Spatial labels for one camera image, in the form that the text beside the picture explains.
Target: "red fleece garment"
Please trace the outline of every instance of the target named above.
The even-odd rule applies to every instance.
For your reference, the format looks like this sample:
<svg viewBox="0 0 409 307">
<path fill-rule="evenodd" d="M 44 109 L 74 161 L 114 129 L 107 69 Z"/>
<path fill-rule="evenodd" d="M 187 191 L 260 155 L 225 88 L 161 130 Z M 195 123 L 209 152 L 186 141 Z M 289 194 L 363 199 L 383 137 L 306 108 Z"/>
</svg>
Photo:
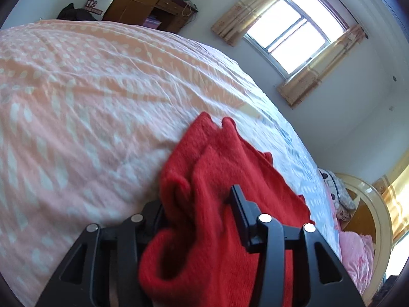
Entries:
<svg viewBox="0 0 409 307">
<path fill-rule="evenodd" d="M 310 222 L 297 196 L 271 165 L 272 156 L 240 137 L 231 118 L 222 128 L 207 113 L 192 123 L 165 164 L 160 198 L 171 224 L 140 261 L 139 280 L 154 301 L 170 307 L 248 307 L 258 254 L 240 244 L 225 204 L 233 184 L 285 225 Z M 283 306 L 292 303 L 292 259 L 286 252 Z"/>
</svg>

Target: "white dot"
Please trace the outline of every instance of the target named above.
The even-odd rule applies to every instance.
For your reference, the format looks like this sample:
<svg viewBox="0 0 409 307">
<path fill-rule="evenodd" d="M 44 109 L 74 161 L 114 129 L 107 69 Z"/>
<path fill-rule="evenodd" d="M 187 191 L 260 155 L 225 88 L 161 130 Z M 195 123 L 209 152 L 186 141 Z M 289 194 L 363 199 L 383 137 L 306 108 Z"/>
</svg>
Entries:
<svg viewBox="0 0 409 307">
<path fill-rule="evenodd" d="M 33 78 L 34 78 L 34 79 L 38 79 L 40 76 L 41 76 L 41 71 L 39 71 L 39 70 L 36 70 L 36 71 L 34 72 L 34 74 L 33 74 Z"/>
</svg>

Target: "wooden desk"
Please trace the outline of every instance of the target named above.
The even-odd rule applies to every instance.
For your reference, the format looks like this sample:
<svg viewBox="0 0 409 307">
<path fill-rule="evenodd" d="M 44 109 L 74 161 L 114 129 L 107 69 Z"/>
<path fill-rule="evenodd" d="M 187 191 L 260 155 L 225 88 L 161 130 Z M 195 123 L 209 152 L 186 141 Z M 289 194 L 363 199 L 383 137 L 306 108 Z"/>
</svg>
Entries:
<svg viewBox="0 0 409 307">
<path fill-rule="evenodd" d="M 142 25 L 153 15 L 161 22 L 158 30 L 177 34 L 197 12 L 183 0 L 114 0 L 103 20 Z"/>
</svg>

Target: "polka dot bed sheet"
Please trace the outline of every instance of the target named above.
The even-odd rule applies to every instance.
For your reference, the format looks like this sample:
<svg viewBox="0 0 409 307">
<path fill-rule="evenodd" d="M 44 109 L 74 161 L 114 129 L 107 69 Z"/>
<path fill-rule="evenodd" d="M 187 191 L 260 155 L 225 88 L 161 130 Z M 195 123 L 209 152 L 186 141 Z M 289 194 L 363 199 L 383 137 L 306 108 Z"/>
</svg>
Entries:
<svg viewBox="0 0 409 307">
<path fill-rule="evenodd" d="M 267 96 L 221 52 L 139 26 L 40 21 L 0 31 L 0 272 L 34 306 L 88 223 L 109 226 L 158 196 L 190 123 L 231 116 L 339 254 L 324 183 Z"/>
</svg>

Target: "beige curtain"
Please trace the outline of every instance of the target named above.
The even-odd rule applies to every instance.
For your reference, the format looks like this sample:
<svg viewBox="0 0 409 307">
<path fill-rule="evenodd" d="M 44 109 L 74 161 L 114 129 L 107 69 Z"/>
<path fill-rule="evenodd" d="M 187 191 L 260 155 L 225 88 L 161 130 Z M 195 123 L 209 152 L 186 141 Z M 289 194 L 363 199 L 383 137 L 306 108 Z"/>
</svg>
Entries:
<svg viewBox="0 0 409 307">
<path fill-rule="evenodd" d="M 346 30 L 335 42 L 324 48 L 305 67 L 285 81 L 277 91 L 294 108 L 327 76 L 349 51 L 365 38 L 360 25 Z"/>
<path fill-rule="evenodd" d="M 277 1 L 279 0 L 240 0 L 211 29 L 230 46 L 234 46 Z"/>
<path fill-rule="evenodd" d="M 386 175 L 372 184 L 382 195 L 392 220 L 393 243 L 409 231 L 409 151 Z"/>
</svg>

